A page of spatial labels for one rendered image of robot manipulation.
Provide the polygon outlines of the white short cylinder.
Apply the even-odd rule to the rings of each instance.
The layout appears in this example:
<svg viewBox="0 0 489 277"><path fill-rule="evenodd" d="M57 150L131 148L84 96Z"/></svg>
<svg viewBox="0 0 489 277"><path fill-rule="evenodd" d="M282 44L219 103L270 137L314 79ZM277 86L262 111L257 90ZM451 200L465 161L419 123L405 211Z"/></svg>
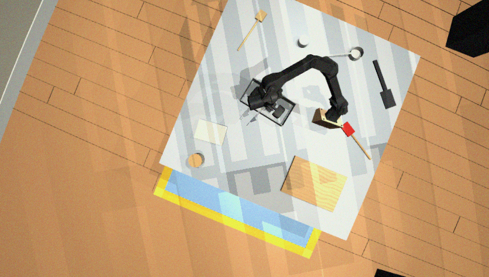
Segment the white short cylinder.
<svg viewBox="0 0 489 277"><path fill-rule="evenodd" d="M305 48L308 45L309 41L310 39L307 35L302 35L298 40L298 46L301 48Z"/></svg>

